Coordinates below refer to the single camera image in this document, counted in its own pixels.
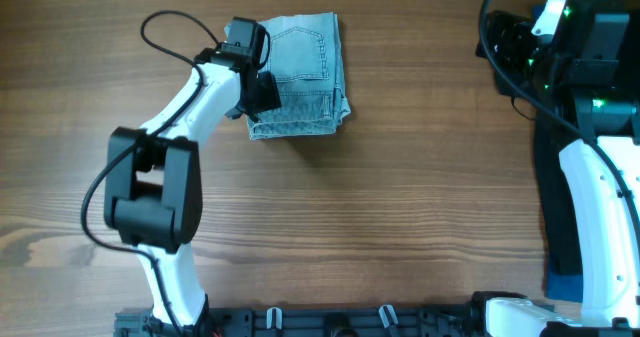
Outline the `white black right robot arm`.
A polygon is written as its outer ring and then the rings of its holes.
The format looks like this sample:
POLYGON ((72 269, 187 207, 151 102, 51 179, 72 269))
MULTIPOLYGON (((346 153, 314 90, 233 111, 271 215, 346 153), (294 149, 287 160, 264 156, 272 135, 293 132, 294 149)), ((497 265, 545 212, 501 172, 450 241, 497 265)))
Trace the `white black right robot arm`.
POLYGON ((639 332, 639 14, 620 0, 547 0, 536 18, 479 11, 477 55, 502 95, 536 111, 534 162, 549 244, 547 295, 486 297, 489 336, 639 332))

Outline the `black folded garment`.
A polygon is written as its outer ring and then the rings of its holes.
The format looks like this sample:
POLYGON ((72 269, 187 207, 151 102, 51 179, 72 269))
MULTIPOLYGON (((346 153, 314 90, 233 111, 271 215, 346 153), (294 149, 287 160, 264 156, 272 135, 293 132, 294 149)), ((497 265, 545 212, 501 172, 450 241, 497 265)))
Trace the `black folded garment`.
POLYGON ((549 242, 549 270, 579 276, 582 258, 574 199, 559 153, 576 135, 591 140, 628 137, 639 143, 639 13, 617 1, 572 2, 551 37, 537 37, 530 18, 504 11, 487 17, 484 35, 505 71, 495 77, 500 94, 524 90, 552 111, 534 121, 534 163, 549 242))

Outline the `blue cloth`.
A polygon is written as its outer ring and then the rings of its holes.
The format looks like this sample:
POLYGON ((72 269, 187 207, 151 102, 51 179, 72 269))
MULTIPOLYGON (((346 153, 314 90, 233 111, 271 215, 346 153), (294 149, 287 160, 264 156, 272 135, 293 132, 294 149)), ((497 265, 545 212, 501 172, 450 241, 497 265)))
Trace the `blue cloth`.
POLYGON ((547 242, 545 296, 582 302, 582 260, 573 201, 560 168, 558 150, 539 112, 534 122, 533 161, 547 242))

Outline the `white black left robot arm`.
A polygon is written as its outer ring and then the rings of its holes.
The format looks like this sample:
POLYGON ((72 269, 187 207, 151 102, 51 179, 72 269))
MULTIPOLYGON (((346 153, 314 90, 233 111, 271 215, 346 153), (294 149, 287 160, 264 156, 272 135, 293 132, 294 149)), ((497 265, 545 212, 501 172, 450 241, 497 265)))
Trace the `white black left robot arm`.
POLYGON ((211 336, 208 296, 199 283, 191 241, 203 211, 199 150, 219 122, 280 107, 274 76, 264 71, 270 35, 236 17, 228 38, 189 60, 191 76, 156 117, 110 136, 104 221, 118 250, 138 256, 153 297, 142 330, 152 336, 211 336))

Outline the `light blue denim shorts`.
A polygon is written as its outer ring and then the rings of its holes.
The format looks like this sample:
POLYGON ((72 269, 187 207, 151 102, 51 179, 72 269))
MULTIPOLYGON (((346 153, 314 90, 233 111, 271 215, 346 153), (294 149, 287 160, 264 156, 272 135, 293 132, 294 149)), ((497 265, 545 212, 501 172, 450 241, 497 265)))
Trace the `light blue denim shorts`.
POLYGON ((275 77, 281 106, 253 111, 252 140, 336 132, 351 113, 346 96, 338 15, 333 12, 264 20, 264 72, 275 77))

